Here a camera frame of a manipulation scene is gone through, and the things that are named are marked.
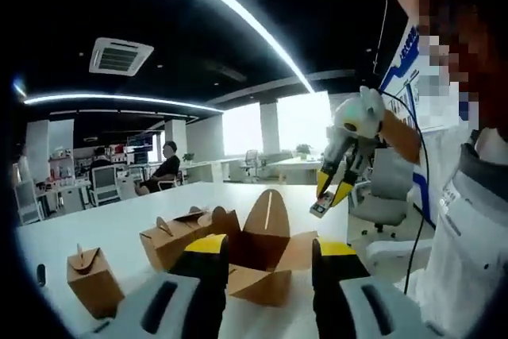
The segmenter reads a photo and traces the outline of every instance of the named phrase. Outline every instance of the black cable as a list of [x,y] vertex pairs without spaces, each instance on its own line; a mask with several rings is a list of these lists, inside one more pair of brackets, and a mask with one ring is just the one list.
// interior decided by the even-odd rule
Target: black cable
[[[385,94],[388,97],[391,97],[394,100],[402,103],[404,105],[404,107],[406,108],[407,112],[409,113],[409,115],[411,116],[411,118],[413,119],[414,127],[416,127],[416,130],[418,131],[418,134],[420,135],[421,145],[423,146],[423,151],[425,153],[425,167],[426,167],[426,171],[427,171],[427,173],[426,173],[427,174],[427,176],[426,176],[427,177],[427,188],[429,188],[429,183],[430,183],[429,155],[427,154],[427,147],[425,146],[425,141],[423,139],[423,134],[421,133],[420,127],[418,126],[418,122],[416,120],[416,115],[413,115],[413,113],[411,113],[410,108],[407,107],[407,105],[400,98],[397,98],[394,95],[387,93],[386,91],[379,91],[379,93]],[[410,284],[410,274],[411,274],[411,268],[413,266],[414,253],[416,252],[416,246],[418,245],[418,241],[420,240],[421,230],[423,228],[424,221],[425,221],[425,216],[423,214],[421,214],[420,227],[418,228],[418,233],[416,235],[416,239],[414,240],[413,249],[411,250],[410,262],[407,265],[406,283],[404,284],[404,294],[407,294],[407,288]]]

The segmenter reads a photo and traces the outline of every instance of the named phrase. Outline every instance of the potted plant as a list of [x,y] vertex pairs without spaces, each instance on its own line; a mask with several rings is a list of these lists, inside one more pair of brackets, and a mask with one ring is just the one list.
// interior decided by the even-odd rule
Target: potted plant
[[301,159],[307,159],[307,156],[310,155],[310,145],[305,143],[299,144],[296,146],[296,153]]
[[183,161],[186,163],[191,163],[194,159],[194,153],[188,152],[187,154],[183,154]]

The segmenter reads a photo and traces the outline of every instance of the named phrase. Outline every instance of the hand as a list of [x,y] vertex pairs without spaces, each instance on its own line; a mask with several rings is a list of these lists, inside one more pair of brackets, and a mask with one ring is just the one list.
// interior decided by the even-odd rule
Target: hand
[[360,87],[360,96],[344,101],[335,111],[333,124],[350,133],[374,138],[384,118],[384,102],[376,89]]

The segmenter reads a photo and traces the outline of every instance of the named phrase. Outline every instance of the white shirt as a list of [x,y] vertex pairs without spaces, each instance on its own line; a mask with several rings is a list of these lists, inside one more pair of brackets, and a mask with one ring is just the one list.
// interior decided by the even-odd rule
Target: white shirt
[[[441,192],[455,173],[460,145],[468,140],[470,133],[467,123],[463,123],[456,128],[424,137],[429,155],[430,215],[436,223],[436,232],[427,267],[411,274],[407,292],[420,305],[424,321],[437,323],[454,337],[463,337],[468,333],[497,286],[492,279],[479,277],[477,272],[468,267],[448,230],[441,226],[444,224],[439,204]],[[508,144],[494,129],[481,132],[475,149],[482,160],[508,164]],[[425,174],[423,149],[420,158],[423,165],[419,171]],[[508,227],[504,228],[508,237]],[[403,289],[404,283],[403,279],[396,286]]]
[[21,177],[22,182],[28,182],[32,180],[32,176],[30,175],[29,162],[26,159],[26,156],[20,156],[19,161],[17,162],[17,169],[19,171],[19,176]]

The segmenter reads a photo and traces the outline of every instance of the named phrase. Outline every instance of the cardboard box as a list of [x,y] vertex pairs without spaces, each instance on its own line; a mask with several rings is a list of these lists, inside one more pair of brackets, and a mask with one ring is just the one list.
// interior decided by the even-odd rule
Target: cardboard box
[[79,301],[96,318],[114,317],[124,294],[100,248],[67,258],[67,283]]
[[157,218],[155,228],[140,233],[141,244],[154,269],[169,270],[186,246],[210,234],[210,219],[198,223],[206,214],[209,213],[193,206],[188,214],[169,222]]
[[312,264],[316,232],[291,237],[282,195],[266,190],[257,199],[243,230],[237,213],[217,207],[211,217],[212,233],[228,235],[228,294],[265,306],[282,306],[289,294],[291,272]]

